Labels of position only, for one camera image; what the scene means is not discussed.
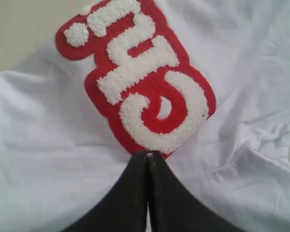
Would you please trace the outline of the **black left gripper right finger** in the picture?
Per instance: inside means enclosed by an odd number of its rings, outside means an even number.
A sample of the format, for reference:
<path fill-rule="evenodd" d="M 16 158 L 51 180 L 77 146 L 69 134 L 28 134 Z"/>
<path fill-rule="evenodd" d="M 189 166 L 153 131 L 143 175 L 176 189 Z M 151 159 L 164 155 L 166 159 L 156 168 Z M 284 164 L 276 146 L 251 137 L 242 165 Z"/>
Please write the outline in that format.
<path fill-rule="evenodd" d="M 158 151 L 147 154 L 148 197 L 153 232 L 240 232 L 198 201 L 178 180 Z"/>

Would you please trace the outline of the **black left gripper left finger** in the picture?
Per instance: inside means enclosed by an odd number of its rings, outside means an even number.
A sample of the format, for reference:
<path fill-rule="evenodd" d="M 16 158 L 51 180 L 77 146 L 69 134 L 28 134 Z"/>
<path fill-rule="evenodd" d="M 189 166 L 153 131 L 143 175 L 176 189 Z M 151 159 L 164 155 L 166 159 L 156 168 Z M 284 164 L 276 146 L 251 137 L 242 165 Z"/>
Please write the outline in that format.
<path fill-rule="evenodd" d="M 147 153 L 132 155 L 111 190 L 65 232 L 145 232 Z"/>

